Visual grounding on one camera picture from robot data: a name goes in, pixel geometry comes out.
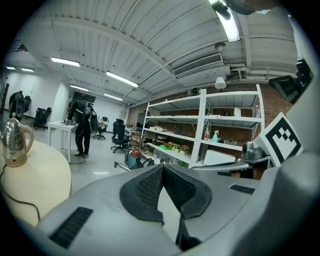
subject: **white metal shelf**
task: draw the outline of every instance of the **white metal shelf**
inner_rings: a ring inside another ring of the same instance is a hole
[[[164,102],[151,104],[148,107],[158,111],[174,111],[174,110],[192,110],[198,109],[200,105],[201,95],[177,98]]]
[[[214,108],[252,108],[258,97],[257,91],[229,91],[206,95]]]
[[[213,142],[213,141],[204,140],[204,139],[201,140],[201,143],[220,147],[220,148],[230,149],[230,150],[242,151],[242,146],[234,146],[234,145],[218,143],[218,142]]]
[[[156,145],[153,145],[152,143],[147,143],[150,147],[153,147],[155,148],[156,150],[159,150],[165,154],[167,154],[168,156],[171,156],[173,158],[176,158],[176,159],[179,159],[187,164],[190,164],[190,159],[191,159],[191,155],[190,154],[181,154],[179,152],[176,152],[175,150],[166,150],[166,149],[163,149],[159,146],[156,146]]]
[[[153,133],[157,133],[157,134],[163,134],[163,135],[167,135],[167,136],[170,136],[170,137],[175,137],[175,138],[187,140],[187,141],[192,141],[192,142],[195,141],[195,138],[188,137],[188,136],[183,136],[183,135],[178,135],[178,134],[174,134],[174,133],[167,132],[167,131],[151,130],[151,129],[148,129],[148,128],[144,128],[144,130],[148,131],[148,132],[153,132]]]
[[[156,120],[165,123],[181,123],[181,124],[197,124],[198,115],[163,115],[163,116],[147,116],[147,119]]]
[[[224,116],[224,115],[205,115],[204,119],[209,120],[213,126],[234,127],[242,129],[252,129],[257,123],[261,123],[261,118],[244,116]]]

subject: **bottle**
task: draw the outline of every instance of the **bottle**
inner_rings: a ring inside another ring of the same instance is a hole
[[[209,139],[209,129],[206,128],[205,129],[205,132],[204,132],[204,138],[203,138],[205,141],[207,141]]]
[[[213,142],[218,142],[218,134],[219,134],[219,130],[215,130],[212,138]]]

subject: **floor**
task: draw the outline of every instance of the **floor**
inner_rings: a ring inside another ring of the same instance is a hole
[[[55,149],[61,151],[62,154],[67,158],[67,151],[60,150],[61,148],[61,136],[62,133],[60,130],[53,130],[51,132],[51,146]],[[86,185],[103,178],[108,178],[113,175],[121,174],[127,172],[120,167],[114,168],[114,162],[124,163],[124,153],[121,150],[113,151],[110,149],[113,146],[111,141],[111,133],[105,132],[105,140],[97,140],[91,138],[90,140],[90,149],[89,149],[89,158],[85,159],[83,164],[71,164],[71,194],[76,193]],[[38,129],[34,130],[34,139],[36,141],[48,144],[48,130]],[[67,133],[63,136],[64,147],[66,147]],[[71,153],[76,154],[76,143],[75,143],[75,134],[71,134]],[[72,163],[80,163],[82,159],[78,159],[71,156]],[[178,228],[179,228],[179,218],[180,213],[175,208],[172,203],[169,195],[165,189],[162,189],[158,210],[163,213],[164,226],[163,229],[168,233],[169,237],[175,241]]]

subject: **spray bottle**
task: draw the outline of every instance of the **spray bottle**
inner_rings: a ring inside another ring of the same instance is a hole
[[[212,138],[213,142],[218,142],[218,135],[219,135],[219,130],[215,130]]]

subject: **black jumpsuit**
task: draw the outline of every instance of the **black jumpsuit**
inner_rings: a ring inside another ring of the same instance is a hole
[[[84,109],[86,104],[80,100],[76,100],[72,103],[72,109],[68,115],[68,120],[72,120],[75,115],[75,119],[78,121],[78,127],[75,130],[75,144],[78,148],[80,154],[88,154],[90,147],[90,124],[89,116],[84,116]]]

